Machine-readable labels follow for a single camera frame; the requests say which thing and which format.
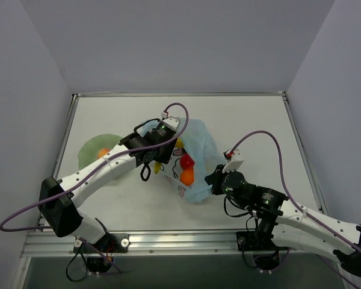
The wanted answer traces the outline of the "small orange fake fruit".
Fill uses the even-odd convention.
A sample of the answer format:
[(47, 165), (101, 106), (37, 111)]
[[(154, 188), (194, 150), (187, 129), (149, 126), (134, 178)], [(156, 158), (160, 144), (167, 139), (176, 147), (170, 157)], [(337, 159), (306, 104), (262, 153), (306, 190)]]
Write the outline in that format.
[(185, 169), (181, 173), (179, 180), (184, 185), (191, 186), (193, 184), (193, 182), (194, 182), (194, 169), (192, 167), (188, 168), (188, 169)]

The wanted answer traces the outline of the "blue translucent plastic bag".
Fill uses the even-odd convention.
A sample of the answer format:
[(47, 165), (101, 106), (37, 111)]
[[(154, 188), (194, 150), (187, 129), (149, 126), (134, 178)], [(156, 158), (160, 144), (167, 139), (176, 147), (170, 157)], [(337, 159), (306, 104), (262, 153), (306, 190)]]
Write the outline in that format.
[(184, 171), (179, 164), (181, 156), (171, 156), (168, 164), (162, 163), (164, 170), (156, 175), (166, 179), (173, 191), (187, 202), (199, 203), (211, 195), (211, 186), (205, 182), (205, 177), (212, 174), (219, 164), (223, 164), (224, 158), (218, 153), (214, 139), (201, 120), (190, 119), (180, 139), (184, 144), (183, 154), (188, 154), (195, 162), (193, 184), (186, 186), (179, 180)]

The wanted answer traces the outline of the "yellow fake banana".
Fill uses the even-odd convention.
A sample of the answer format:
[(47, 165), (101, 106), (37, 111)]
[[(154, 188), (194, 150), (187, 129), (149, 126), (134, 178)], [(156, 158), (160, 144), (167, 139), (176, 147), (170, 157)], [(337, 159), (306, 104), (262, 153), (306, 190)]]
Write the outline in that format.
[[(184, 152), (185, 152), (185, 149), (184, 149), (184, 144), (183, 144), (182, 140), (177, 139), (176, 144), (173, 149), (173, 152), (172, 152), (172, 156), (173, 157), (182, 156)], [(154, 170), (154, 173), (157, 174), (160, 170), (162, 170), (162, 171), (164, 170), (164, 165), (162, 163), (155, 161), (154, 165), (153, 165), (153, 170)]]

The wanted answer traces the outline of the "red fake apple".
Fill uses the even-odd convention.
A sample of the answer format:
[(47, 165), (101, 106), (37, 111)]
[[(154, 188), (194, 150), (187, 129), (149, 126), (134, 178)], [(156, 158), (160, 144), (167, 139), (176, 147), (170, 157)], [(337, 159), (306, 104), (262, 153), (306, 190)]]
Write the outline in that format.
[(187, 170), (193, 168), (195, 162), (188, 154), (183, 154), (179, 160), (179, 164), (183, 170)]

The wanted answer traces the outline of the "orange fake peach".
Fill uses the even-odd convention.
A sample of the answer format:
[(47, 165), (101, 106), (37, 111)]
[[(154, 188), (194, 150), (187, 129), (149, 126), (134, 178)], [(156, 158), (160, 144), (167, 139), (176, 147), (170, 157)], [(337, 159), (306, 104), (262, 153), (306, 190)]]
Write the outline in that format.
[(107, 155), (110, 152), (110, 150), (108, 148), (102, 148), (99, 150), (99, 152), (97, 153), (97, 159), (100, 159), (102, 157), (104, 157), (105, 155)]

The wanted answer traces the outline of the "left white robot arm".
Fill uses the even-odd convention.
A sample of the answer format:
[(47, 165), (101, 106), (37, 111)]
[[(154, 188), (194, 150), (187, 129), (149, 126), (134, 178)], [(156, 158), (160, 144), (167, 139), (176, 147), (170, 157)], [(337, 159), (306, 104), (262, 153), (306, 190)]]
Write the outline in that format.
[(152, 161), (169, 161), (178, 126), (174, 117), (162, 119), (145, 135), (133, 132), (121, 139), (109, 153), (76, 173), (59, 180), (46, 178), (41, 184), (39, 211), (55, 235), (83, 238), (95, 252), (105, 251), (110, 243), (106, 229), (78, 208), (98, 189), (138, 167), (142, 168), (141, 179), (147, 181)]

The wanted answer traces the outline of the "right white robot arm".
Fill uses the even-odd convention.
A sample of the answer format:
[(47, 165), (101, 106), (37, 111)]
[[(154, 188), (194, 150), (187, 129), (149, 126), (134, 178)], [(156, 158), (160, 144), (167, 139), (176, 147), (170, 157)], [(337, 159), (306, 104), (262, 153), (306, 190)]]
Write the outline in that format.
[(205, 177), (212, 194), (225, 195), (259, 221), (253, 240), (264, 250), (290, 247), (331, 259), (348, 273), (361, 278), (361, 224), (333, 219), (294, 204), (286, 194), (251, 184), (238, 171), (223, 165)]

